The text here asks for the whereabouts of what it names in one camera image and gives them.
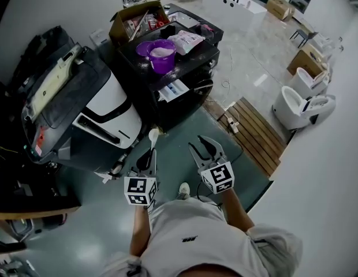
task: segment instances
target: white bathtub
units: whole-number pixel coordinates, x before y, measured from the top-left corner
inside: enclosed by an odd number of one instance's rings
[[[203,6],[214,19],[212,23],[222,28],[232,27],[248,31],[257,27],[267,10],[252,0],[203,0]]]

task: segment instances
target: white t-shirt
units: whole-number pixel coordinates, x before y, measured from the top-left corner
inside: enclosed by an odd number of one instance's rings
[[[141,258],[119,253],[103,277],[175,277],[201,264],[242,277],[292,276],[302,254],[293,234],[257,224],[247,233],[227,224],[217,207],[197,199],[168,202],[151,215],[151,237]]]

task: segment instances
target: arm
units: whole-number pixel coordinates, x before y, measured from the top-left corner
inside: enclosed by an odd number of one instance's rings
[[[148,211],[142,206],[137,206],[134,215],[133,237],[130,242],[130,254],[140,257],[147,248],[150,236],[151,230]]]
[[[228,216],[228,224],[242,230],[244,233],[252,228],[255,224],[246,211],[242,207],[235,191],[233,189],[226,190],[221,193],[223,206]]]

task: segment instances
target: person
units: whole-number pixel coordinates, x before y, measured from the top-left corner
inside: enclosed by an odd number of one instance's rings
[[[293,234],[254,224],[233,189],[221,193],[223,212],[207,197],[190,197],[183,183],[176,200],[155,207],[150,219],[137,206],[130,255],[119,253],[103,277],[292,276],[302,255]]]

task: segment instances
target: cardboard box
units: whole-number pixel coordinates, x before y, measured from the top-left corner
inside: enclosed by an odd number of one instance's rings
[[[289,21],[294,15],[294,7],[285,0],[268,0],[266,9],[281,21]]]
[[[131,20],[137,16],[142,16],[150,9],[153,10],[152,12],[158,13],[166,23],[170,22],[159,0],[149,1],[122,9],[114,16],[114,22],[109,32],[111,41],[116,47],[120,47],[129,42],[129,36],[126,33],[123,22]]]
[[[287,70],[294,75],[296,74],[297,68],[303,68],[312,78],[315,78],[324,71],[321,62],[322,59],[316,50],[310,44],[306,44],[300,51],[298,51],[297,55],[287,67]]]

